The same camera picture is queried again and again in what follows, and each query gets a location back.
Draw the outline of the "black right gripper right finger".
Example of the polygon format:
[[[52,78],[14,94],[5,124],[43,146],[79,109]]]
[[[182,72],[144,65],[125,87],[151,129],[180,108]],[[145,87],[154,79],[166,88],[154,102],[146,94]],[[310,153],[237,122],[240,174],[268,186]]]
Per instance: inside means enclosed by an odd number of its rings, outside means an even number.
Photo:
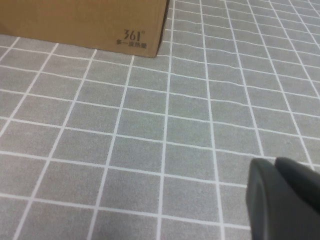
[[[278,157],[274,167],[280,182],[267,190],[262,238],[318,240],[320,174],[285,157]]]

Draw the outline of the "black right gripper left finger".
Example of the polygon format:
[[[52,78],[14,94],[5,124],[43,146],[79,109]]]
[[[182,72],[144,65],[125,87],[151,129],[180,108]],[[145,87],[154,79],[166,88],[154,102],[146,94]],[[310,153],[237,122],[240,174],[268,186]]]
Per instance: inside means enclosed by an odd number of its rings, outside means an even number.
[[[253,158],[249,165],[246,206],[253,240],[268,240],[270,190],[274,166],[263,158]]]

